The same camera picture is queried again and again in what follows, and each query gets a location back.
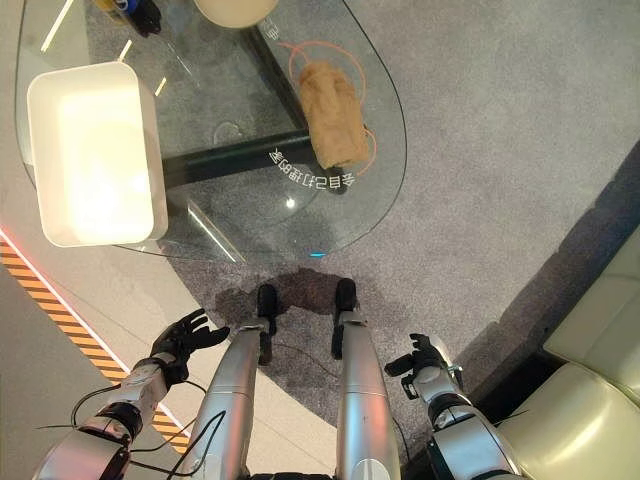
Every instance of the white tray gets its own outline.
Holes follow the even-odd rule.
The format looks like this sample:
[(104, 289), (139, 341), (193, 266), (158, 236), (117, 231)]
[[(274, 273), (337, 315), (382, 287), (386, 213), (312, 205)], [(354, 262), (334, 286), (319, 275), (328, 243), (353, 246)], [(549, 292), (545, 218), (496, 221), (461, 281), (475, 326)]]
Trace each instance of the white tray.
[(42, 229), (61, 247), (138, 243), (167, 230), (151, 92), (121, 62), (36, 77), (27, 93)]

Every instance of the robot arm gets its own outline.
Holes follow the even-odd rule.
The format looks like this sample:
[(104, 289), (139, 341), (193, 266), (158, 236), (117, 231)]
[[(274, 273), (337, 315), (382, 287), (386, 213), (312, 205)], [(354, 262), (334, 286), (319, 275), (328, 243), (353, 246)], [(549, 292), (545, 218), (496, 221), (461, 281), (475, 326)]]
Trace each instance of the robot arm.
[(120, 480), (129, 448), (172, 385), (189, 376), (187, 361), (197, 349), (217, 345), (229, 328), (210, 331), (204, 310), (170, 325), (154, 342), (96, 415), (55, 445), (33, 480)]
[(509, 445), (462, 392), (462, 369), (451, 364), (444, 346), (432, 345), (424, 335), (411, 339), (415, 350), (387, 364), (385, 371), (394, 377), (411, 371), (402, 387), (427, 411), (433, 430), (427, 452), (436, 478), (522, 478)]

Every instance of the brown cloth bag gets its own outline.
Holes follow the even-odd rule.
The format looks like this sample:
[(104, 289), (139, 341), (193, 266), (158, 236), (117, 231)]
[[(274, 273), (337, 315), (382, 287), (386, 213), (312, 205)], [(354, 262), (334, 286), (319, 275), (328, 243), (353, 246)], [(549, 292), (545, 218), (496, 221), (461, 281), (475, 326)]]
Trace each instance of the brown cloth bag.
[(369, 158), (360, 101), (349, 78), (327, 62), (312, 62), (300, 73), (300, 103), (311, 144), (325, 170)]

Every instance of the beige sofa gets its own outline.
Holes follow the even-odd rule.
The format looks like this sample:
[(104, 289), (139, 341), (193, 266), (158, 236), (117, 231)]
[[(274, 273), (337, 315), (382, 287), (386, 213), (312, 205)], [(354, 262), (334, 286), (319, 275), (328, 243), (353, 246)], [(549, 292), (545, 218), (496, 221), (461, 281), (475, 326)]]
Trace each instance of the beige sofa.
[(640, 478), (640, 228), (544, 349), (567, 363), (499, 427), (523, 472)]

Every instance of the black metal table frame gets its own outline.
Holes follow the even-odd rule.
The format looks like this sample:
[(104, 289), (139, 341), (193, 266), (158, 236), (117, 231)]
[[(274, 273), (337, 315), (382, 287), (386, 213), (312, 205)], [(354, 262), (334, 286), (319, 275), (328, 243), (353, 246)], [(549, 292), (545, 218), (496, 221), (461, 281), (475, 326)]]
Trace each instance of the black metal table frame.
[[(242, 30), (240, 34), (246, 48), (264, 72), (296, 129), (233, 145), (165, 158), (162, 160), (165, 188), (274, 166), (269, 153), (283, 147), (287, 148), (288, 158), (291, 158), (294, 163), (309, 165), (319, 176), (341, 175), (342, 169), (332, 168), (324, 171), (317, 163), (298, 97), (260, 29), (254, 26)], [(334, 192), (344, 193), (344, 188)]]

